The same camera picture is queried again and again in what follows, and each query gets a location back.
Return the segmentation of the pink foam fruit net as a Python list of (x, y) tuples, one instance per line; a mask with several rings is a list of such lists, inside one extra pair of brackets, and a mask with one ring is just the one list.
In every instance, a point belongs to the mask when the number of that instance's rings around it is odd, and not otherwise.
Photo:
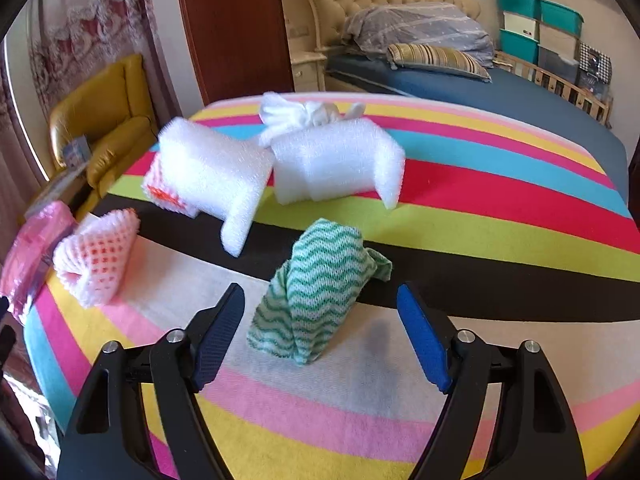
[(139, 226), (133, 209), (112, 210), (84, 222), (55, 247), (55, 274), (81, 307), (101, 307), (115, 296)]

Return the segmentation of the white foam sheet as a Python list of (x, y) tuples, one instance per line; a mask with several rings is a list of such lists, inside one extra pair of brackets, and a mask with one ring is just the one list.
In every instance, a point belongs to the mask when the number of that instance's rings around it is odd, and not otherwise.
[(404, 149), (368, 118), (285, 134), (270, 145), (279, 204), (333, 200), (374, 191), (387, 209), (399, 202)]
[(166, 185), (185, 203), (220, 220), (222, 247), (239, 256), (272, 171), (273, 154), (180, 117), (160, 130), (158, 142)]

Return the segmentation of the colourful striped bedspread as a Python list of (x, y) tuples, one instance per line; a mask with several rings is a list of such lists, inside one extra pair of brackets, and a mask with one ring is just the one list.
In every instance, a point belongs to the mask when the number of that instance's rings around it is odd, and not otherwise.
[(231, 284), (253, 312), (312, 222), (358, 229), (389, 258), (318, 361), (250, 348), (239, 330), (198, 404), (238, 479), (403, 479), (445, 398), (423, 374), (396, 312), (413, 282), (426, 303), (492, 344), (533, 339), (567, 398), (586, 471), (614, 457), (639, 416), (639, 232), (597, 148), (462, 106), (367, 96), (368, 117), (407, 155), (399, 205), (375, 193), (280, 205), (266, 191), (239, 257), (220, 224), (142, 194), (144, 154), (98, 213), (141, 222), (113, 302), (86, 309), (49, 278), (25, 325), (40, 388), (66, 425), (102, 346), (152, 344), (216, 304)]

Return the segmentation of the green wavy patterned cloth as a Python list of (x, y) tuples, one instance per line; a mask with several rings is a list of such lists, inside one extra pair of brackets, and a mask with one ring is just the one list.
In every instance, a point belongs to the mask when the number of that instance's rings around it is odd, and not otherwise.
[(319, 219), (271, 279), (247, 331), (250, 348), (298, 365), (326, 350), (363, 287), (390, 280), (393, 263), (364, 246), (359, 230)]

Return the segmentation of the red-white foam fruit net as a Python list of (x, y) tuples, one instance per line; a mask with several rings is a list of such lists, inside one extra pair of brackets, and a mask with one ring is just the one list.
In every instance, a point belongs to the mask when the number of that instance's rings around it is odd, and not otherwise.
[(184, 214), (189, 218), (195, 218), (200, 213), (198, 208), (188, 204), (164, 181), (160, 154), (155, 155), (150, 169), (143, 177), (141, 187), (144, 195), (157, 207)]

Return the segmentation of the small blue picture book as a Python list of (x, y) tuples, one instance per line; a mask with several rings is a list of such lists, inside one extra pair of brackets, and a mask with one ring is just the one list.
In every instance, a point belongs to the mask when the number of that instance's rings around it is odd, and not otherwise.
[(73, 138), (62, 149), (62, 159), (67, 169), (86, 168), (91, 156), (92, 151), (85, 136)]

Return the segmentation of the crumpled white tissue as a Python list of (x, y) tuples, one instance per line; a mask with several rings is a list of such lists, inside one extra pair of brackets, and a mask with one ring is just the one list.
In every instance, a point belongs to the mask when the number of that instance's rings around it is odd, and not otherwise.
[(262, 95), (258, 110), (258, 117), (265, 129), (254, 137), (254, 142), (261, 148), (269, 148), (274, 139), (284, 134), (357, 119), (363, 116), (365, 110), (363, 103), (355, 103), (342, 114), (334, 103), (290, 101), (280, 94), (266, 92)]

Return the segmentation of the black white checkered bag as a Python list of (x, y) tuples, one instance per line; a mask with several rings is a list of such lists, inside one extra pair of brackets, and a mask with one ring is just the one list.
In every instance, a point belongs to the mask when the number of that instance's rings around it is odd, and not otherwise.
[(612, 79), (611, 58), (603, 52), (581, 44), (579, 48), (578, 86), (603, 100)]

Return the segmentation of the striped cylindrical bolster pillow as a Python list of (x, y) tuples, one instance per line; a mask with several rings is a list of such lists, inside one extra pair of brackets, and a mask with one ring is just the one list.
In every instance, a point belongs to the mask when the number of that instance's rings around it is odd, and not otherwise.
[(390, 67), (413, 68), (491, 82), (485, 67), (464, 52), (450, 47), (428, 44), (390, 44), (386, 49)]

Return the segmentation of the teal storage bins stack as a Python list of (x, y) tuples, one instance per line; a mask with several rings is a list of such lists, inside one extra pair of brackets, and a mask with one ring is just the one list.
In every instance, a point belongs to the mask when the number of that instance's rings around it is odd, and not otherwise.
[(582, 14), (549, 0), (498, 0), (498, 8), (502, 52), (576, 82)]

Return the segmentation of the white bedside table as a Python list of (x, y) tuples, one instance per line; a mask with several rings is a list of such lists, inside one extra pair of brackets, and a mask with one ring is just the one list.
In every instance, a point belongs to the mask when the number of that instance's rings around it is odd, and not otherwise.
[(326, 56), (319, 52), (296, 51), (290, 54), (291, 70), (296, 92), (326, 90), (324, 70)]

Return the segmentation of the pink lace curtain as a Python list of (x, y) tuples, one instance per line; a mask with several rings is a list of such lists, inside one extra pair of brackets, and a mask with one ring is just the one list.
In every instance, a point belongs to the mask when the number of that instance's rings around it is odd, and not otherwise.
[(177, 113), (153, 0), (26, 0), (1, 36), (1, 250), (59, 171), (49, 118), (70, 92), (139, 53), (158, 131)]

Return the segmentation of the grey patterned pillow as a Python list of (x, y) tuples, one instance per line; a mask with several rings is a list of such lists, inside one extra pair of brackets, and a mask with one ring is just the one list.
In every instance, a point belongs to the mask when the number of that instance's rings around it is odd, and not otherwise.
[(374, 54), (384, 54), (390, 44), (454, 48), (485, 68), (491, 68), (495, 56), (491, 36), (482, 25), (448, 2), (370, 6), (345, 21), (342, 43)]

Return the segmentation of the wooden crib rail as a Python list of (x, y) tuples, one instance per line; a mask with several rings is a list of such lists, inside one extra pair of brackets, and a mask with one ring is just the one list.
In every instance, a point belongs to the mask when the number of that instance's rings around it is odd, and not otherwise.
[(602, 101), (587, 89), (579, 88), (568, 80), (548, 72), (539, 66), (516, 58), (506, 52), (497, 51), (494, 64), (502, 70), (533, 82), (538, 87), (560, 96), (564, 101), (570, 102), (580, 110), (583, 110), (600, 125), (608, 129), (612, 128), (610, 115), (613, 99)]

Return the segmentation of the red-brown wooden door frame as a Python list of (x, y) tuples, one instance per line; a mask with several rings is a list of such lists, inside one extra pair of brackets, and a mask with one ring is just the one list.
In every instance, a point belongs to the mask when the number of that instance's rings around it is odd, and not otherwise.
[(294, 90), (282, 0), (179, 3), (204, 103)]

